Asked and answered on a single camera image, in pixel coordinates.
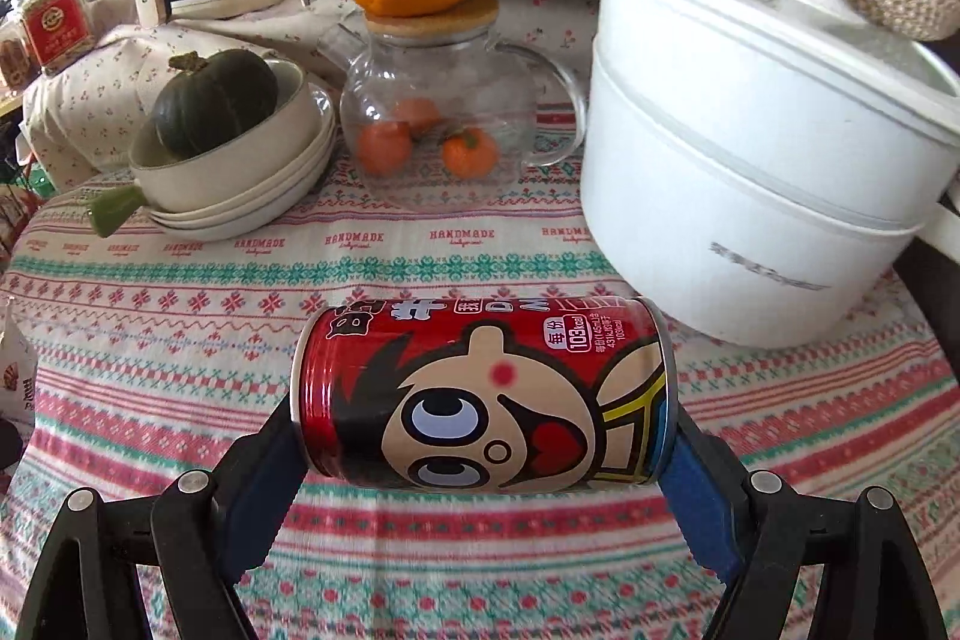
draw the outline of glass teapot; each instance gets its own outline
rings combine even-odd
[[[587,98],[576,77],[536,49],[497,39],[498,11],[497,0],[466,0],[424,18],[367,16],[366,42],[342,25],[323,38],[347,69],[344,136],[380,199],[421,213],[477,209],[525,167],[558,163],[582,143]],[[573,103],[576,133],[548,151],[534,151],[536,85],[524,59],[546,67]]]

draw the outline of pumpkin stem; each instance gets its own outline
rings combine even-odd
[[[206,58],[200,58],[197,52],[184,52],[182,55],[174,55],[167,61],[167,64],[177,71],[189,71],[189,73],[195,74],[202,68],[206,68],[209,61]]]

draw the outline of cartoon eye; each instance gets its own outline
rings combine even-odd
[[[424,389],[411,396],[400,416],[407,434],[424,445],[469,445],[487,430],[487,408],[462,389]]]
[[[456,456],[420,458],[407,474],[427,488],[476,488],[490,480],[490,473],[476,461]]]

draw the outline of blue gripper pad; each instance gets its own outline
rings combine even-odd
[[[306,477],[306,461],[292,423],[270,441],[269,453],[258,463],[216,541],[220,574],[228,584],[238,584],[246,571],[266,560]]]
[[[679,432],[659,487],[697,563],[730,585],[744,566],[733,538],[733,511]]]

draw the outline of pot handle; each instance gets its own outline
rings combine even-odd
[[[960,215],[954,215],[943,204],[938,204],[933,218],[918,236],[960,265]]]
[[[574,76],[569,68],[558,63],[539,49],[533,49],[532,47],[526,47],[525,44],[515,44],[513,42],[497,42],[493,45],[493,48],[500,52],[510,52],[512,55],[518,55],[521,58],[526,58],[528,61],[533,61],[534,63],[539,63],[541,66],[545,66],[549,69],[550,73],[560,81],[560,85],[563,85],[570,96],[570,101],[573,102],[573,114],[577,119],[577,130],[573,135],[573,139],[557,150],[543,153],[532,152],[524,161],[528,167],[550,167],[558,164],[571,155],[575,149],[579,148],[584,140],[584,135],[587,134],[587,94],[584,93],[576,76]]]
[[[116,233],[130,216],[150,202],[138,185],[124,185],[104,191],[86,205],[86,216],[98,237],[107,239]]]

